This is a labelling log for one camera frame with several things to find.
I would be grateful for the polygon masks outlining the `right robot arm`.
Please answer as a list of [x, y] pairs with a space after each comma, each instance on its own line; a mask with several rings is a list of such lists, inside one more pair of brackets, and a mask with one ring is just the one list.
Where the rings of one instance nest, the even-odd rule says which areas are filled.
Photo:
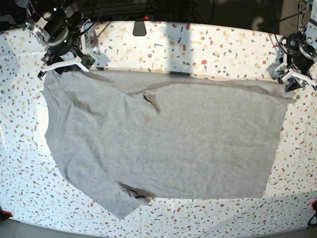
[[81, 49], [82, 14], [74, 12], [70, 17], [66, 15], [66, 8], [73, 1], [16, 0], [15, 3], [30, 11], [26, 20], [27, 30], [45, 48], [40, 77], [51, 70], [59, 74], [75, 68], [88, 71], [82, 64], [85, 56]]

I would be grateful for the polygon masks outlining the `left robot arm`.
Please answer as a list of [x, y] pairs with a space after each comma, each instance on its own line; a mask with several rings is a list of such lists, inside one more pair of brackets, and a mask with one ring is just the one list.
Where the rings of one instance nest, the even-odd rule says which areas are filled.
[[317, 2], [301, 0], [299, 3], [298, 30], [290, 34], [284, 45], [288, 52], [287, 67], [291, 75], [285, 91], [290, 92], [307, 85], [317, 89], [317, 79], [311, 73], [317, 62]]

